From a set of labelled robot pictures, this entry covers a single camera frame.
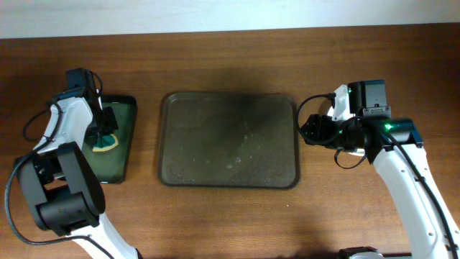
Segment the green and yellow sponge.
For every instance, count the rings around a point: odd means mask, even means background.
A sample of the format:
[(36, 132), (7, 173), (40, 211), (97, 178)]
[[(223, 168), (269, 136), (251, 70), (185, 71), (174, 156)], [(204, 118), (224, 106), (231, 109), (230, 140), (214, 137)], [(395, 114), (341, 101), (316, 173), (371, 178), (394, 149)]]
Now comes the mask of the green and yellow sponge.
[(110, 151), (119, 145), (118, 137), (115, 134), (100, 135), (92, 147), (94, 153), (103, 153)]

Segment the white plate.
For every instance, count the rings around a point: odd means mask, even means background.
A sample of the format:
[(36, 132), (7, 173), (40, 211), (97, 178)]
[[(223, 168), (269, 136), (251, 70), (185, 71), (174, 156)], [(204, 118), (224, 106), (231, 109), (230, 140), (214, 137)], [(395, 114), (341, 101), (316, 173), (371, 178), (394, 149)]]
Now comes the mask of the white plate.
[[(341, 104), (337, 104), (335, 108), (331, 107), (326, 114), (331, 116), (334, 122), (344, 122), (345, 120), (355, 116), (355, 114), (352, 114), (348, 109), (345, 109), (344, 105)], [(365, 151), (362, 148), (355, 148), (354, 150), (348, 149), (346, 152), (350, 155), (359, 157), (363, 157), (365, 155)]]

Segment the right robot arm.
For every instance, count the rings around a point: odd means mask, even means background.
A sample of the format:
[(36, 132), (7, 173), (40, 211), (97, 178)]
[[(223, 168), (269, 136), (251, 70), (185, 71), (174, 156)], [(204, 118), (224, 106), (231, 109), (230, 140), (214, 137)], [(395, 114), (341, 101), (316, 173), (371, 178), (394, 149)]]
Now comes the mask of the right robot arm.
[(423, 139), (411, 119), (392, 118), (384, 81), (348, 83), (323, 97), (331, 102), (330, 112), (295, 125), (305, 143), (358, 155), (374, 166), (413, 258), (458, 258), (459, 228), (433, 179)]

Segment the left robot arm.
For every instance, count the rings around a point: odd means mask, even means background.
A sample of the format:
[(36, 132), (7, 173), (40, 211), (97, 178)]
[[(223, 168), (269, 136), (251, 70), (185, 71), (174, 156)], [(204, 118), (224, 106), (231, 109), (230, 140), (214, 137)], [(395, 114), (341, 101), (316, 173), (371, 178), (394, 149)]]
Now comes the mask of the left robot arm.
[(17, 159), (17, 179), (35, 224), (92, 258), (140, 258), (106, 213), (103, 184), (121, 183), (137, 116), (132, 96), (58, 94), (44, 135)]

